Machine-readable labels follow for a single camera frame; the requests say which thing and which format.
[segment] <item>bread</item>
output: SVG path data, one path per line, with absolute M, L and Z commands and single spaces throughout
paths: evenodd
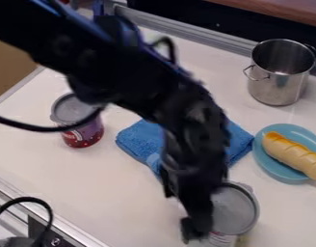
M 316 179 L 316 152 L 274 131 L 265 134 L 262 146 L 272 158 Z

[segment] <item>can lid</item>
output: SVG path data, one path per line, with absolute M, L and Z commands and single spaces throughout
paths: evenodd
M 94 107 L 80 101 L 75 94 L 67 94 L 54 102 L 50 119 L 58 124 L 72 124 L 88 117 L 94 110 Z
M 212 195 L 213 232 L 237 235 L 249 231 L 259 216 L 259 205 L 249 186 L 228 182 Z

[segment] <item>stainless steel pot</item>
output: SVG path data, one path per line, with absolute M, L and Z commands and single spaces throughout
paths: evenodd
M 259 43 L 251 53 L 251 65 L 244 69 L 250 94 L 262 103 L 288 105 L 296 102 L 315 66 L 315 49 L 290 40 Z

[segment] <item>red can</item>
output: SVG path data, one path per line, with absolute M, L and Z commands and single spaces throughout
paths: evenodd
M 50 119 L 59 126 L 77 123 L 88 117 L 94 107 L 81 102 L 75 94 L 58 98 L 52 106 Z M 66 144 L 73 148 L 85 148 L 97 143 L 103 136 L 104 127 L 100 116 L 77 129 L 62 133 Z

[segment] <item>tin can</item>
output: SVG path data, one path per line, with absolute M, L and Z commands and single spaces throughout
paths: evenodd
M 248 232 L 259 216 L 259 204 L 250 186 L 228 182 L 217 194 L 214 203 L 214 227 L 207 239 L 193 240 L 191 247 L 246 247 Z
M 83 120 L 94 110 L 94 107 L 81 102 L 75 94 L 67 94 L 54 102 L 50 119 L 59 126 L 66 126 Z M 62 132 L 62 137 L 72 148 L 86 148 L 97 143 L 103 133 L 103 123 L 98 116 L 84 126 Z

